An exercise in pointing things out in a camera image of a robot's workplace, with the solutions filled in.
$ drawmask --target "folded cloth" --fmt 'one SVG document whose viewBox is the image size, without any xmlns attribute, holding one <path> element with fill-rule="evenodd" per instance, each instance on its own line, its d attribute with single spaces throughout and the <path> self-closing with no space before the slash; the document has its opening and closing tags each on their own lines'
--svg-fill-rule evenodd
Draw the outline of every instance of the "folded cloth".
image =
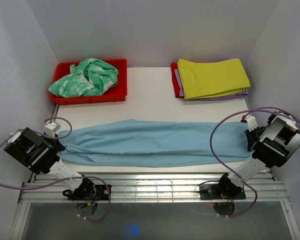
<svg viewBox="0 0 300 240">
<path fill-rule="evenodd" d="M 179 59 L 184 99 L 224 97 L 241 93 L 250 87 L 244 67 L 238 58 L 213 62 L 195 63 Z"/>
<path fill-rule="evenodd" d="M 98 96 L 118 83 L 118 70 L 102 60 L 88 58 L 70 66 L 70 74 L 54 82 L 49 91 L 64 98 Z"/>
<path fill-rule="evenodd" d="M 62 160 L 96 166 L 182 167 L 218 161 L 210 150 L 215 122 L 125 120 L 73 130 L 60 139 Z M 213 146 L 224 162 L 245 161 L 250 153 L 241 122 L 223 123 Z M 65 136 L 69 131 L 59 133 Z"/>
<path fill-rule="evenodd" d="M 179 89 L 180 89 L 179 96 L 184 97 L 185 96 L 184 87 L 182 86 L 182 82 L 181 82 L 181 79 L 180 79 L 178 69 L 174 70 L 174 74 L 175 74 L 175 77 L 176 77 L 176 80 L 178 82 L 178 86 L 179 86 Z M 248 95 L 249 95 L 248 90 L 246 88 L 243 88 L 242 92 L 230 94 L 230 95 L 227 95 L 227 96 L 215 96 L 215 97 L 196 98 L 196 99 L 204 100 L 204 101 L 217 101 L 217 100 L 245 98 Z"/>
</svg>

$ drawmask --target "metal frame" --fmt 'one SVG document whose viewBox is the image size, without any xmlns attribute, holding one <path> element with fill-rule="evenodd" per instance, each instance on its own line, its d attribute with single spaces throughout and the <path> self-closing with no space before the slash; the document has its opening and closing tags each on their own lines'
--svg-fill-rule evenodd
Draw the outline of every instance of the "metal frame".
<svg viewBox="0 0 300 240">
<path fill-rule="evenodd" d="M 59 106 L 55 105 L 52 117 L 57 116 Z M 112 185 L 112 203 L 197 203 L 211 202 L 200 200 L 195 193 L 196 185 L 209 180 L 218 180 L 220 173 L 150 173 L 150 174 L 92 174 L 84 173 L 85 176 L 98 176 Z M 40 186 L 56 180 L 51 175 L 33 175 L 31 182 L 25 187 Z M 261 172 L 249 182 L 258 191 L 259 202 L 281 202 L 291 237 L 300 240 L 300 231 L 293 214 L 289 194 L 282 181 L 273 180 L 270 172 Z M 62 183 L 55 184 L 39 190 L 22 191 L 20 193 L 17 213 L 11 232 L 11 240 L 21 240 L 26 226 L 31 203 L 72 203 L 62 196 L 65 186 Z M 252 202 L 254 193 L 245 188 L 247 198 L 238 202 Z"/>
</svg>

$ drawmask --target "purple cloth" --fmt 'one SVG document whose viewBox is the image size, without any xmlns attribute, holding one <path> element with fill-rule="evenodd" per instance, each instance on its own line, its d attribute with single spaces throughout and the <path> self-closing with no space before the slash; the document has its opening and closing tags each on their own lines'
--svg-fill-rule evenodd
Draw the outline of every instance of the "purple cloth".
<svg viewBox="0 0 300 240">
<path fill-rule="evenodd" d="M 175 74 L 176 80 L 177 80 L 179 88 L 180 88 L 179 95 L 180 95 L 180 97 L 184 97 L 185 96 L 185 92 L 184 92 L 184 87 L 182 86 L 182 82 L 181 82 L 179 70 L 175 69 L 174 70 L 174 74 Z M 216 101 L 216 100 L 226 100 L 226 99 L 240 99 L 240 98 L 244 98 L 244 97 L 246 97 L 248 95 L 249 95 L 248 91 L 246 89 L 242 89 L 242 92 L 234 93 L 234 94 L 229 94 L 227 96 L 215 96 L 215 97 L 207 97 L 207 98 L 196 98 L 196 100 Z"/>
</svg>

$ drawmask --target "stack of folded cloth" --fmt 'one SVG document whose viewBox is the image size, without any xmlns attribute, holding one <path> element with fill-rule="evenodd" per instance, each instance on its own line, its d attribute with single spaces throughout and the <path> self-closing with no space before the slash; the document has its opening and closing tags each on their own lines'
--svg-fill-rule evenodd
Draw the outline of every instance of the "stack of folded cloth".
<svg viewBox="0 0 300 240">
<path fill-rule="evenodd" d="M 177 98 L 211 101 L 248 95 L 250 82 L 239 58 L 213 63 L 179 59 L 171 69 Z"/>
</svg>

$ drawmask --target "blue cloth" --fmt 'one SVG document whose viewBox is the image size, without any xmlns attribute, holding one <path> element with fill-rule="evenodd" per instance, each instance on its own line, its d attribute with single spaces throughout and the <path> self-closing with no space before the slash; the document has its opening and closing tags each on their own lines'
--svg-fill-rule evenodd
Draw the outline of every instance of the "blue cloth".
<svg viewBox="0 0 300 240">
<path fill-rule="evenodd" d="M 96 166 L 182 167 L 218 163 L 209 139 L 214 122 L 155 122 L 125 120 L 73 130 L 60 139 L 62 160 Z M 223 123 L 213 137 L 224 162 L 245 161 L 247 125 Z M 62 137 L 69 131 L 59 133 Z"/>
</svg>

